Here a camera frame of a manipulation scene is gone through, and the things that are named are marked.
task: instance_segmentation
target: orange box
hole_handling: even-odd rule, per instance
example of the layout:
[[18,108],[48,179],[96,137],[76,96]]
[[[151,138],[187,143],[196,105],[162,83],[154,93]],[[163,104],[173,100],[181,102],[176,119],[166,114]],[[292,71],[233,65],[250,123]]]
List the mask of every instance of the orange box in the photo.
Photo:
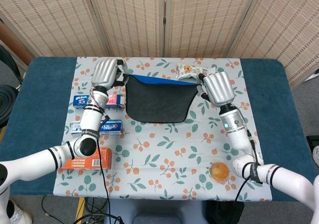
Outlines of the orange box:
[[[103,169],[110,169],[112,163],[112,150],[107,147],[100,148]],[[61,169],[100,169],[99,151],[96,149],[95,153],[86,158],[68,159]]]

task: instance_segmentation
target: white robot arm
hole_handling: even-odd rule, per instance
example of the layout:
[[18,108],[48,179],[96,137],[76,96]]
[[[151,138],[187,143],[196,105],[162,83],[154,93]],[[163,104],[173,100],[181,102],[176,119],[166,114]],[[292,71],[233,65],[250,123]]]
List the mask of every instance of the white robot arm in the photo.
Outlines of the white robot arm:
[[255,144],[241,112],[231,104],[235,95],[227,73],[209,76],[199,74],[198,79],[204,83],[207,90],[205,93],[201,86],[198,87],[202,98],[220,107],[219,115],[232,147],[245,153],[232,162],[235,174],[240,178],[266,183],[304,203],[315,212],[312,224],[319,223],[319,176],[314,183],[315,189],[311,182],[300,174],[276,164],[264,165],[261,157],[254,151]]
[[92,77],[93,89],[81,119],[82,135],[63,146],[55,146],[13,161],[0,162],[0,223],[10,224],[6,214],[10,184],[16,180],[31,181],[61,168],[66,160],[88,157],[97,148],[98,131],[108,102],[107,91],[116,85],[121,74],[119,65],[127,70],[123,60],[106,59],[100,61]]

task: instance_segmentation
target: woven screen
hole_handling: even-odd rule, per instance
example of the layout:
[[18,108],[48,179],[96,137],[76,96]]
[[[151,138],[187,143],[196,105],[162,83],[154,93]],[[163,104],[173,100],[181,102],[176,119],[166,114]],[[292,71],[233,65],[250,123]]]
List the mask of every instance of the woven screen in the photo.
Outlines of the woven screen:
[[164,0],[93,0],[114,56],[162,56]]
[[0,0],[0,10],[40,56],[105,56],[85,0]]
[[319,0],[258,0],[231,57],[275,58],[291,83],[319,62]]
[[172,0],[169,57],[225,57],[250,0]]

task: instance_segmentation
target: floral tablecloth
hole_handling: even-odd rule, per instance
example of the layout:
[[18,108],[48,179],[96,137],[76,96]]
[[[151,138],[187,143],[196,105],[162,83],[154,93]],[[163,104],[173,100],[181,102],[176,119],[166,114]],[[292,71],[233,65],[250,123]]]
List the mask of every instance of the floral tablecloth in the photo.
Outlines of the floral tablecloth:
[[[72,106],[73,96],[89,94],[91,77],[98,61],[106,57],[78,57],[72,82],[62,144],[71,140],[70,123],[80,120],[83,110]],[[248,121],[261,153],[256,127],[239,59],[210,58],[124,58],[130,73],[176,78],[177,63],[226,71],[235,92],[234,104]],[[109,94],[125,95],[125,87]],[[232,171],[232,160],[243,155],[231,147],[219,118],[219,109],[196,96],[183,123],[142,123],[131,119],[125,109],[106,110],[111,119],[121,119],[122,135],[101,136],[100,145],[113,151],[112,169],[105,170],[110,198],[162,200],[233,200],[243,179]],[[230,170],[223,183],[214,182],[209,168],[215,162]],[[106,197],[101,171],[58,170],[54,195]],[[271,200],[270,187],[249,181],[240,201]]]

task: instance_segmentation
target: orange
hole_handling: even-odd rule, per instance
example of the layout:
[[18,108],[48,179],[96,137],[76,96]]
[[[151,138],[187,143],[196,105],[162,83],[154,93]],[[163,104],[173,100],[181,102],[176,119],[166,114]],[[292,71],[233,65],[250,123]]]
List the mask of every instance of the orange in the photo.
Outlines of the orange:
[[229,176],[229,168],[225,163],[216,162],[210,166],[209,169],[212,180],[217,183],[224,182]]
[[143,145],[144,145],[145,148],[148,148],[148,147],[150,146],[150,143],[147,142],[147,141],[145,141],[145,142],[143,143]]
[[134,169],[133,169],[133,173],[134,173],[134,174],[138,174],[139,172],[140,172],[140,170],[139,170],[138,168],[134,168]]

